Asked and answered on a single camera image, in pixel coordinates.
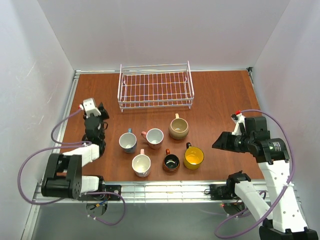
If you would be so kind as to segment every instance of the white mug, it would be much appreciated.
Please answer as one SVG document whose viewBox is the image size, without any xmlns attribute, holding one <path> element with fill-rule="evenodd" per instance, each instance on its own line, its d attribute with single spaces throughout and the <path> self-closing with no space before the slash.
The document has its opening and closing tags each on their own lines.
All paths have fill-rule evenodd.
<svg viewBox="0 0 320 240">
<path fill-rule="evenodd" d="M 145 150 L 141 149 L 140 154 L 132 160 L 132 168 L 138 177 L 145 178 L 150 173 L 151 160 L 145 155 Z"/>
<path fill-rule="evenodd" d="M 133 154 L 136 151 L 137 138 L 132 133 L 131 128 L 128 129 L 128 132 L 121 135 L 121 137 L 119 138 L 119 145 L 127 154 Z"/>
<path fill-rule="evenodd" d="M 152 149 L 159 149 L 164 141 L 164 133 L 158 128 L 153 128 L 148 132 L 143 131 L 141 136 L 147 140 Z"/>
</svg>

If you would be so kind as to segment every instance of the pink mug handle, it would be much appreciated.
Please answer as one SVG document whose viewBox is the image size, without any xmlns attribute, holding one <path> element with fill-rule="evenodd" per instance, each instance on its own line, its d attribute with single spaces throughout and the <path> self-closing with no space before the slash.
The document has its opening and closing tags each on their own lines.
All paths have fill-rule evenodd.
<svg viewBox="0 0 320 240">
<path fill-rule="evenodd" d="M 147 133 L 145 131 L 141 132 L 141 136 L 147 140 Z"/>
</svg>

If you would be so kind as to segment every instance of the wire rack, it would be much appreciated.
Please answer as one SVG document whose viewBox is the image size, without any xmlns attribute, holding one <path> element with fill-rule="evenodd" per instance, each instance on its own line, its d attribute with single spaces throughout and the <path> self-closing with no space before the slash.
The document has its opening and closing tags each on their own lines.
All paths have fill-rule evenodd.
<svg viewBox="0 0 320 240">
<path fill-rule="evenodd" d="M 118 103 L 124 109 L 192 106 L 190 64 L 120 66 Z"/>
</svg>

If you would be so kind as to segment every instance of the white wall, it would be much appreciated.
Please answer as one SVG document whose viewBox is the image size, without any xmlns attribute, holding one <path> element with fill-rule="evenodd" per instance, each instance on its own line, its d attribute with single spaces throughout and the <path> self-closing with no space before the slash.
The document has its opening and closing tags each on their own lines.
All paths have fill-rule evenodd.
<svg viewBox="0 0 320 240">
<path fill-rule="evenodd" d="M 185 63 L 246 69 L 289 0 L 38 0 L 77 70 Z"/>
<path fill-rule="evenodd" d="M 74 70 L 36 0 L 0 1 L 0 235 L 21 238 L 30 205 L 19 195 L 17 174 L 33 152 L 51 146 Z M 26 166 L 23 189 L 32 198 L 49 152 Z"/>
<path fill-rule="evenodd" d="M 294 182 L 311 229 L 320 232 L 320 2 L 291 0 L 253 68 L 263 110 L 287 130 Z M 271 132 L 279 135 L 273 125 Z"/>
</svg>

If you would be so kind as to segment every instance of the wooden table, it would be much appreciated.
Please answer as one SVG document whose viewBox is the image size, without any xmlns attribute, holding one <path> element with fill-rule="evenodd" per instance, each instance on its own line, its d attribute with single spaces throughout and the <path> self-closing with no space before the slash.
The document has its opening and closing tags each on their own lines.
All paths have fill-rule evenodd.
<svg viewBox="0 0 320 240">
<path fill-rule="evenodd" d="M 104 155 L 83 167 L 83 175 L 101 175 L 105 181 L 207 181 L 225 180 L 229 174 L 240 170 L 252 179 L 262 179 L 263 175 L 249 153 L 233 153 L 213 149 L 212 144 L 222 131 L 232 132 L 235 124 L 230 115 L 237 110 L 259 109 L 259 105 L 247 71 L 207 71 L 192 72 L 194 101 L 188 107 L 168 107 L 153 109 L 130 109 L 121 113 L 117 93 L 119 74 L 82 74 L 78 80 L 71 113 L 78 109 L 84 99 L 94 98 L 96 104 L 103 102 L 110 115 L 105 132 L 106 149 Z M 187 120 L 189 134 L 186 139 L 170 138 L 168 127 L 175 113 Z M 119 137 L 132 128 L 137 138 L 137 151 L 126 154 L 119 146 Z M 159 128 L 164 133 L 162 147 L 153 150 L 141 137 L 142 131 Z M 80 141 L 85 132 L 81 114 L 71 118 L 66 127 L 64 142 Z M 186 143 L 199 147 L 204 152 L 204 161 L 197 170 L 189 170 L 183 165 Z M 140 149 L 151 159 L 151 172 L 146 178 L 136 176 L 132 169 L 132 159 Z M 162 161 L 166 149 L 179 157 L 180 169 L 166 173 Z"/>
</svg>

